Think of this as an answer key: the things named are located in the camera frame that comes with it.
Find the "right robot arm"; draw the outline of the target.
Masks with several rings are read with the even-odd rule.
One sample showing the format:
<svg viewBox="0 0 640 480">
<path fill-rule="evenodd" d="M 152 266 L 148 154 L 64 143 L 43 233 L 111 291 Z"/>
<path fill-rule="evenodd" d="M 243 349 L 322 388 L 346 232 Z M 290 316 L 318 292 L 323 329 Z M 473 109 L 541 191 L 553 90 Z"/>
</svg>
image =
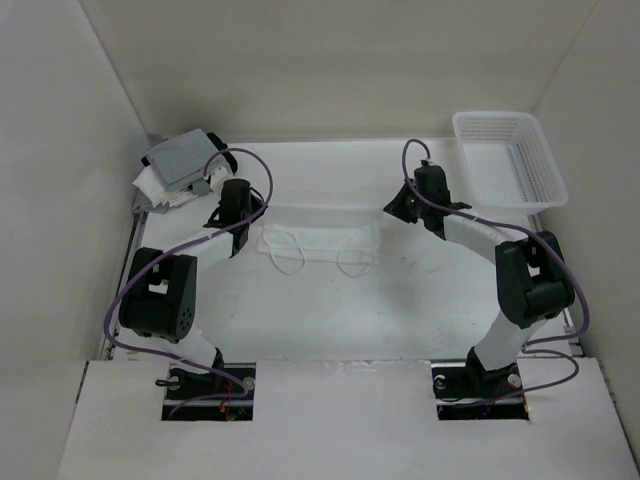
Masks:
<svg viewBox="0 0 640 480">
<path fill-rule="evenodd" d="M 573 303 L 575 291 L 550 256 L 560 251 L 552 233 L 543 231 L 535 241 L 522 232 L 463 216 L 469 208 L 452 202 L 444 170 L 424 160 L 384 211 L 405 223 L 422 223 L 440 239 L 469 249 L 495 267 L 496 319 L 463 366 L 433 372 L 438 399 L 477 405 L 524 395 L 517 356 L 542 325 Z"/>
</svg>

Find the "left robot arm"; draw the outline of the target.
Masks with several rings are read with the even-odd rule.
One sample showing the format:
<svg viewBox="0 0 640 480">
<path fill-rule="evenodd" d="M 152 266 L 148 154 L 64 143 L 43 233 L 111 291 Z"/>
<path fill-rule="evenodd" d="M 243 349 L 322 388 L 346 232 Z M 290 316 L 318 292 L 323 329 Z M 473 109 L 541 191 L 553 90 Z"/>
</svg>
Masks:
<svg viewBox="0 0 640 480">
<path fill-rule="evenodd" d="M 221 393 L 224 380 L 240 390 L 242 381 L 218 362 L 219 349 L 192 333 L 196 317 L 198 274 L 205 268 L 238 255 L 249 239 L 250 228 L 266 211 L 267 200 L 245 179 L 223 183 L 218 206 L 195 237 L 161 250 L 140 247 L 129 278 L 105 320 L 104 332 L 118 321 L 150 341 L 129 345 L 115 336 L 119 348 L 164 357 L 188 367 L 190 386 L 206 399 Z"/>
</svg>

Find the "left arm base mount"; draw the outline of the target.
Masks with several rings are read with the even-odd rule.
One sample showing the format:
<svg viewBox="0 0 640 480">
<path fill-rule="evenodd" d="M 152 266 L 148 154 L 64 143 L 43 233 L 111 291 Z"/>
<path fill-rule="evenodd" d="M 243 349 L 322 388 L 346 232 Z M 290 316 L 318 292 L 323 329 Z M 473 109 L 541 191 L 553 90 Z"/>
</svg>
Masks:
<svg viewBox="0 0 640 480">
<path fill-rule="evenodd" d="M 248 393 L 229 379 L 172 366 L 155 381 L 163 391 L 163 421 L 246 422 L 254 416 L 256 364 L 226 364 L 224 370 L 242 380 Z"/>
</svg>

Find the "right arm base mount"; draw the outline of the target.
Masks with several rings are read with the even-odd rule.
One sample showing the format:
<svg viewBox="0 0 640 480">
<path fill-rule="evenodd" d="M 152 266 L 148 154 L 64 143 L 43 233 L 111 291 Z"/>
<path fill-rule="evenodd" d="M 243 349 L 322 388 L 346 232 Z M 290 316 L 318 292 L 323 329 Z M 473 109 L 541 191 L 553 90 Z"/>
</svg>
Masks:
<svg viewBox="0 0 640 480">
<path fill-rule="evenodd" d="M 516 364 L 493 373 L 466 364 L 433 364 L 431 373 L 441 421 L 529 419 Z"/>
</svg>

